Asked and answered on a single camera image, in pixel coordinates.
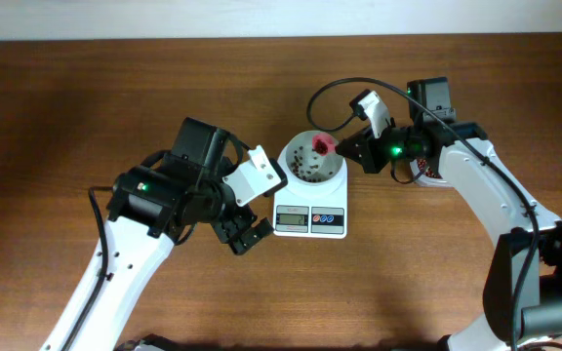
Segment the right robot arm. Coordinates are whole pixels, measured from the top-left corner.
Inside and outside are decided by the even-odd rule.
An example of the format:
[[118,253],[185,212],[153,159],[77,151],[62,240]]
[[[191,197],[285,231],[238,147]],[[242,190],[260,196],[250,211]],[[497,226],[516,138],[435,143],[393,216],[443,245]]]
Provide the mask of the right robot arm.
[[465,200],[487,231],[494,254],[482,295],[483,313],[443,336],[438,350],[542,350],[562,337],[562,219],[512,175],[475,123],[428,108],[427,92],[402,92],[413,126],[398,128],[379,95],[362,92],[352,114],[369,126],[343,140],[341,156],[367,174],[423,158]]

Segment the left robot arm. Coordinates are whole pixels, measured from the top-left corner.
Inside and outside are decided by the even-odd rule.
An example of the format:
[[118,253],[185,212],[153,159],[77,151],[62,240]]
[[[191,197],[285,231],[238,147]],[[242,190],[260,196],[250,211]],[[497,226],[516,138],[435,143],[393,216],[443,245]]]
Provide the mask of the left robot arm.
[[113,349],[150,278],[198,224],[210,224],[233,254],[244,254],[273,231],[250,202],[286,184],[262,147],[184,119],[171,149],[149,155],[108,187],[106,214],[90,188],[99,241],[44,349]]

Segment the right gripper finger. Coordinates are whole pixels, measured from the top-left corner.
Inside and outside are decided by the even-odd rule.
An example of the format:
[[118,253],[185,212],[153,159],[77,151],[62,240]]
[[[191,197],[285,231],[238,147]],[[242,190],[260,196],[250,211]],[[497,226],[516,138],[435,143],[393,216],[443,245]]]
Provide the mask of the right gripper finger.
[[370,158],[366,156],[365,152],[358,145],[338,145],[336,153],[348,161],[359,164],[364,174],[370,173]]
[[352,136],[343,139],[336,146],[337,152],[357,152],[361,145],[367,143],[373,137],[371,127],[365,127]]

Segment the pink measuring scoop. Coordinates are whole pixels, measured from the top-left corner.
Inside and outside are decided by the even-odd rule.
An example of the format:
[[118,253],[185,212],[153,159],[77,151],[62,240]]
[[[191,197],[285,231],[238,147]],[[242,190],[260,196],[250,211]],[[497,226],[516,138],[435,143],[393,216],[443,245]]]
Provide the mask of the pink measuring scoop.
[[327,133],[316,134],[311,143],[313,150],[320,156],[336,153],[337,141]]

